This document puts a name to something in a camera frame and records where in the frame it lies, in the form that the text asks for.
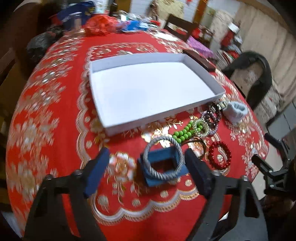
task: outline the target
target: pink cloth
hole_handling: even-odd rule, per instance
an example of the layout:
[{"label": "pink cloth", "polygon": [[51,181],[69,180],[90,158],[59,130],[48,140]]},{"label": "pink cloth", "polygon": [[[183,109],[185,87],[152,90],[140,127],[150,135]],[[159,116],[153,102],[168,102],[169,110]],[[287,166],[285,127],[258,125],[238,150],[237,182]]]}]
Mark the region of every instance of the pink cloth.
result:
[{"label": "pink cloth", "polygon": [[194,39],[192,36],[190,36],[187,40],[187,44],[198,51],[200,54],[204,55],[206,58],[213,58],[214,53],[212,50],[205,47],[202,43],[198,42],[196,39]]}]

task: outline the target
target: red tablecloth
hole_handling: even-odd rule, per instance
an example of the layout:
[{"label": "red tablecloth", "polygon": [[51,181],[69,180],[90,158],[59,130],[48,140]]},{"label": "red tablecloth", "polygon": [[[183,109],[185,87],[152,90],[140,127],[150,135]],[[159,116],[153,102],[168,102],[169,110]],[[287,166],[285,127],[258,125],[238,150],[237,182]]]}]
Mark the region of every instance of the red tablecloth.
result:
[{"label": "red tablecloth", "polygon": [[[108,138],[99,122],[87,75],[92,60],[128,52],[177,53],[187,47],[181,41],[170,42],[137,33],[64,37],[49,49],[28,80],[9,131],[7,184],[21,229],[25,228],[30,206],[44,176],[48,173],[56,177],[69,175],[83,168],[105,145],[112,154],[110,165],[89,203],[107,240],[184,240],[187,237],[205,203],[190,175],[157,188],[147,188],[138,171],[137,158],[151,138],[182,130],[190,119],[200,116],[202,108]],[[226,89],[225,98],[245,103],[220,71],[212,75]],[[194,94],[190,83],[190,80],[180,80],[176,97],[179,93],[180,98],[182,94]],[[157,86],[151,95],[159,96],[159,93],[172,96]],[[232,151],[231,166],[223,174],[236,178],[247,175],[253,180],[258,170],[251,162],[252,155],[259,153],[265,158],[268,153],[268,144],[253,112],[249,110],[238,125],[223,118],[218,132],[205,142],[209,146],[216,140],[225,141]],[[161,142],[154,148],[167,146],[169,143]],[[202,150],[198,144],[189,146],[197,153]],[[225,159],[224,152],[219,152],[217,158]],[[66,196],[64,201],[71,229],[77,234]],[[226,212],[229,205],[230,200],[226,198],[222,212]]]}]

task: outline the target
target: curtain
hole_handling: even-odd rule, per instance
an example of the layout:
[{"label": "curtain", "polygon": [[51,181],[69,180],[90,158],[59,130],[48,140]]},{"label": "curtain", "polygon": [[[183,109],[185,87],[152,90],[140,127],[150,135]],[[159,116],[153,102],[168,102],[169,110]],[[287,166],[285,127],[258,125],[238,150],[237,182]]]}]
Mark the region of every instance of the curtain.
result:
[{"label": "curtain", "polygon": [[295,38],[268,15],[244,3],[234,20],[241,20],[242,51],[255,51],[269,62],[275,88],[283,97],[282,110],[296,97]]}]

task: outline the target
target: blue square box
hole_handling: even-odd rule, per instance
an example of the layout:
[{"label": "blue square box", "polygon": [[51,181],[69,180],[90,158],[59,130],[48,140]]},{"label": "blue square box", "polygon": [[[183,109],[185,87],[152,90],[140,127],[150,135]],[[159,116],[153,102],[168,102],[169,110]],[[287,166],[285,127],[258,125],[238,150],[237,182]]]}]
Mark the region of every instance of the blue square box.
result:
[{"label": "blue square box", "polygon": [[[160,161],[164,161],[167,159],[172,159],[173,161],[173,165],[174,168],[177,167],[178,163],[179,163],[179,156],[178,156],[178,152],[176,150],[175,146],[171,146],[168,148],[162,148],[162,149],[158,149],[155,151],[150,151],[148,153],[148,160],[150,162],[150,164],[155,163],[155,162],[160,162]],[[141,169],[143,171],[143,175],[145,178],[145,181],[147,183],[147,185],[149,187],[154,187],[154,186],[158,186],[161,185],[163,183],[167,183],[168,181],[165,180],[157,180],[154,177],[151,177],[150,174],[147,172],[147,170],[144,168],[144,164],[143,164],[143,154],[140,155],[140,158],[138,159]],[[188,173],[188,169],[186,168],[185,165],[183,165],[181,172],[179,173],[179,175],[177,177],[183,176],[185,174]]]}]

